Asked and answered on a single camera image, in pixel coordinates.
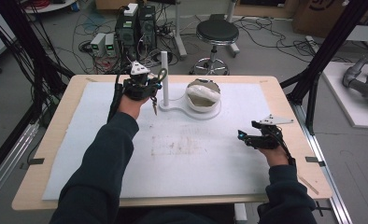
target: hand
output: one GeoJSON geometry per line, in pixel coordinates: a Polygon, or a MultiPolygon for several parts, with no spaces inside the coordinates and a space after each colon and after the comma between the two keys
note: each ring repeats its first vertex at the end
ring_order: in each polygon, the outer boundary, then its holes
{"type": "Polygon", "coordinates": [[[275,149],[259,148],[259,151],[265,156],[270,167],[276,166],[276,165],[288,165],[289,164],[289,160],[287,158],[286,152],[284,151],[282,146],[278,146],[275,149]]]}
{"type": "Polygon", "coordinates": [[[118,111],[137,119],[140,115],[141,105],[143,105],[148,99],[149,97],[141,101],[134,101],[126,95],[122,95],[122,98],[120,98],[120,106],[118,107],[118,111]]]}

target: stool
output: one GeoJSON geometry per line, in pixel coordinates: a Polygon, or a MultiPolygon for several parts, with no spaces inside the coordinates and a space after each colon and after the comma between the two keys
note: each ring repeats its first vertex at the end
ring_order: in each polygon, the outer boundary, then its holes
{"type": "Polygon", "coordinates": [[[191,75],[230,75],[225,62],[216,59],[217,46],[232,45],[239,37],[239,30],[226,20],[202,21],[196,27],[199,39],[213,45],[210,58],[199,60],[190,71],[191,75]]]}

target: cardboard box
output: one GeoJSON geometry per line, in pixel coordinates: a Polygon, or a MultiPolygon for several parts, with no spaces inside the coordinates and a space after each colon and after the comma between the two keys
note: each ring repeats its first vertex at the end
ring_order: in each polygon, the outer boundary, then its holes
{"type": "Polygon", "coordinates": [[[340,0],[300,0],[294,15],[294,33],[326,37],[345,7],[340,0]]]}
{"type": "Polygon", "coordinates": [[[235,16],[255,16],[272,18],[292,18],[298,7],[298,0],[286,0],[284,7],[264,7],[242,5],[237,1],[234,8],[235,16]]]}
{"type": "Polygon", "coordinates": [[[119,9],[126,7],[129,3],[137,3],[136,0],[96,0],[97,9],[119,9]]]}

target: dark sweater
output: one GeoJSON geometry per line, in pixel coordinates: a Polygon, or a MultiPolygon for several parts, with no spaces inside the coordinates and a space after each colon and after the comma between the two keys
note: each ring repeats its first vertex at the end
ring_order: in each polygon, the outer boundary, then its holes
{"type": "MultiPolygon", "coordinates": [[[[58,208],[50,223],[114,223],[120,206],[120,189],[126,166],[134,150],[138,125],[131,116],[117,113],[96,135],[84,154],[82,164],[62,189],[58,208]]],[[[298,183],[292,166],[276,166],[269,171],[266,188],[272,209],[264,223],[316,223],[315,208],[298,183]]],[[[181,211],[150,213],[141,223],[214,223],[210,219],[181,211]]]]}

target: stool base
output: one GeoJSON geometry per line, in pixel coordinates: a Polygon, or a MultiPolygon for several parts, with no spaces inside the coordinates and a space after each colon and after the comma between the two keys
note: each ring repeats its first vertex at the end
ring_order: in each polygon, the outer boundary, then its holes
{"type": "Polygon", "coordinates": [[[199,60],[190,71],[191,75],[230,75],[228,65],[220,59],[210,60],[203,58],[199,60]]]}

